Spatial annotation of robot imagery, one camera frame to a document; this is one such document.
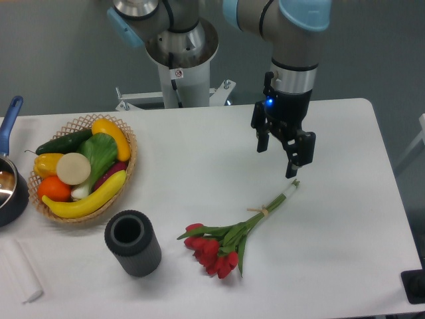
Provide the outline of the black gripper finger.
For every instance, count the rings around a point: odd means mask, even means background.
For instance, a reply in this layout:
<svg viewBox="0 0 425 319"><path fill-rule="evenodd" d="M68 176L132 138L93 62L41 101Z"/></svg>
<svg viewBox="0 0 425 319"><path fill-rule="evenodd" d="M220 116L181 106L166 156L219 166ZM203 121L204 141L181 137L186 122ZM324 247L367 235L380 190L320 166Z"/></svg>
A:
<svg viewBox="0 0 425 319"><path fill-rule="evenodd" d="M313 161L315 141L316 134L314 132L298 130L292 140L282 143L288 157L286 178L295 177L299 168Z"/></svg>
<svg viewBox="0 0 425 319"><path fill-rule="evenodd" d="M256 102L253 109L251 127L256 131L258 153L268 149L271 124L268 122L263 102Z"/></svg>

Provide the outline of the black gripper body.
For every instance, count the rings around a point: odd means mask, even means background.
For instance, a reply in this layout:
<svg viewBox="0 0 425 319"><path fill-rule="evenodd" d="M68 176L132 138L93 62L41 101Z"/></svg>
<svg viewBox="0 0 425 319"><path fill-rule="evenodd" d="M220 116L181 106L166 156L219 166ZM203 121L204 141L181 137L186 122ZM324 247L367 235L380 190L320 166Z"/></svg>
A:
<svg viewBox="0 0 425 319"><path fill-rule="evenodd" d="M270 134L281 143L292 140L296 132L302 129L302 121L307 115L310 92L290 94L272 87L274 73L269 71L264 76L264 103L268 122L271 124Z"/></svg>

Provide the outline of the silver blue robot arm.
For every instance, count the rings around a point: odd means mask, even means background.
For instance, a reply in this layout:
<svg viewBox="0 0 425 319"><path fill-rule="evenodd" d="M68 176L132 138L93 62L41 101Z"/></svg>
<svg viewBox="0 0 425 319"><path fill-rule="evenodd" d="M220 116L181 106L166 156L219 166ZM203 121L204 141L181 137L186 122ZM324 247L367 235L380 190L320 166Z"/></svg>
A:
<svg viewBox="0 0 425 319"><path fill-rule="evenodd" d="M288 157L286 177L311 163L315 134L302 122L307 114L330 1L224 1L222 12L240 31L272 46L264 76L265 98L254 105L251 126L257 150L270 136ZM166 108L210 106L210 62L218 50L214 26L202 18L198 1L114 1L107 11L117 34L132 47L145 47L157 65Z"/></svg>

